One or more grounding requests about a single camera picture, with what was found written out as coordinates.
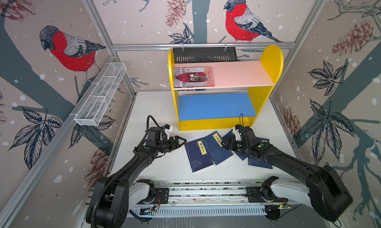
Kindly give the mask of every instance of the bird illustration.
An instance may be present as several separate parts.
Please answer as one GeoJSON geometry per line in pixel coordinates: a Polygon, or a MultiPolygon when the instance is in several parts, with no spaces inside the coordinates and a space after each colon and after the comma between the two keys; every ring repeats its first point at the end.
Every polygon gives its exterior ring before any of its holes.
{"type": "Polygon", "coordinates": [[[71,36],[56,27],[48,25],[40,32],[40,41],[44,50],[50,49],[50,52],[67,69],[75,72],[85,72],[86,79],[82,82],[91,82],[87,79],[87,70],[95,64],[95,57],[99,51],[105,49],[98,43],[92,43],[82,37],[71,36]]]}
{"type": "Polygon", "coordinates": [[[238,40],[251,42],[255,38],[268,38],[281,42],[274,38],[263,26],[260,18],[250,11],[245,0],[228,0],[224,10],[226,10],[226,30],[235,38],[234,43],[238,40]]]}

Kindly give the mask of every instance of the yellow title label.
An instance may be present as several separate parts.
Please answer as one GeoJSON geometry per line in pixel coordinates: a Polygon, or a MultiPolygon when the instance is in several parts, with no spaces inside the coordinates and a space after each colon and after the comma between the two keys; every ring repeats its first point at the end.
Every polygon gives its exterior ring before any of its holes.
{"type": "Polygon", "coordinates": [[[222,147],[222,144],[221,144],[221,138],[218,136],[218,134],[217,133],[215,133],[214,135],[213,135],[213,137],[216,139],[216,141],[217,141],[217,143],[219,144],[219,146],[220,147],[222,147]]]}
{"type": "Polygon", "coordinates": [[[202,142],[197,141],[197,143],[198,143],[198,147],[200,148],[201,154],[202,155],[207,154],[207,150],[205,149],[205,146],[202,144],[202,142]]]}

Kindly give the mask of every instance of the book cover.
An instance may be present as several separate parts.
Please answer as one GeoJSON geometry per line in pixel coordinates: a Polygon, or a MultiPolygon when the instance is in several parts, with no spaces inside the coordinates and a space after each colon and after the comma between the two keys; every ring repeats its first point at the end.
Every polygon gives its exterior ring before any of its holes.
{"type": "Polygon", "coordinates": [[[174,88],[215,86],[211,67],[175,68],[174,88]]]}
{"type": "MultiPolygon", "coordinates": [[[[231,131],[229,131],[229,133],[227,133],[224,137],[222,137],[222,140],[225,140],[226,138],[233,138],[233,139],[235,139],[236,138],[236,136],[234,135],[234,133],[233,133],[233,130],[231,130],[231,131]]],[[[244,161],[246,158],[247,158],[247,155],[245,155],[245,154],[242,154],[242,153],[239,153],[239,152],[236,152],[236,151],[234,151],[234,153],[242,160],[242,161],[244,161]]]]}
{"type": "MultiPolygon", "coordinates": [[[[264,138],[259,138],[257,137],[258,141],[259,142],[267,142],[267,143],[270,143],[270,140],[269,139],[264,139],[264,138]]],[[[267,163],[264,163],[262,161],[259,161],[258,159],[250,159],[249,158],[249,162],[248,164],[250,166],[256,166],[256,167],[261,167],[261,168],[269,168],[269,169],[272,169],[272,165],[271,164],[267,164],[267,163]]]]}
{"type": "Polygon", "coordinates": [[[185,143],[185,150],[187,151],[190,167],[192,172],[213,165],[213,160],[207,153],[207,150],[202,143],[201,139],[193,140],[185,143]]]}
{"type": "Polygon", "coordinates": [[[233,155],[229,150],[226,150],[221,142],[222,139],[217,131],[214,131],[210,135],[201,139],[205,148],[207,149],[208,154],[212,157],[213,162],[217,165],[227,158],[233,155]]]}

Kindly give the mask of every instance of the white slotted cable tray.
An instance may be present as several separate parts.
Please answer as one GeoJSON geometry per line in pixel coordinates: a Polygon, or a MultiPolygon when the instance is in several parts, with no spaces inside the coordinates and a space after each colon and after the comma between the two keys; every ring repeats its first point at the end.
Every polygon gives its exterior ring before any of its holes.
{"type": "Polygon", "coordinates": [[[74,119],[80,126],[99,125],[126,71],[124,63],[110,63],[74,119]]]}

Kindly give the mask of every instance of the blue book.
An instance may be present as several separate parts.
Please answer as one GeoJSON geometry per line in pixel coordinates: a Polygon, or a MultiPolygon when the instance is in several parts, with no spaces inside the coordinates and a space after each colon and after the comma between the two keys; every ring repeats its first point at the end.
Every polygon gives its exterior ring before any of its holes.
{"type": "MultiPolygon", "coordinates": [[[[269,139],[264,139],[264,138],[259,138],[257,137],[257,140],[259,142],[267,142],[267,143],[270,143],[270,140],[269,139]]],[[[269,168],[269,169],[272,169],[272,165],[271,164],[268,164],[268,163],[264,163],[258,159],[250,159],[249,158],[249,165],[250,166],[256,166],[256,167],[261,167],[261,168],[269,168]]]]}
{"type": "MultiPolygon", "coordinates": [[[[236,136],[234,135],[234,133],[233,133],[233,130],[231,130],[229,133],[227,133],[224,137],[222,137],[222,140],[226,140],[226,138],[233,138],[233,139],[235,139],[236,138],[236,136]]],[[[247,158],[247,155],[246,155],[246,153],[240,153],[240,152],[236,152],[236,151],[234,151],[234,153],[242,160],[242,161],[244,161],[246,158],[247,158]]]]}
{"type": "Polygon", "coordinates": [[[217,165],[227,158],[233,155],[229,150],[226,150],[221,142],[222,139],[217,131],[214,131],[210,135],[201,139],[202,143],[205,145],[208,154],[212,157],[213,162],[217,165]]]}
{"type": "Polygon", "coordinates": [[[213,160],[207,153],[207,150],[201,139],[193,140],[185,144],[189,163],[191,164],[192,172],[213,165],[213,160]]]}

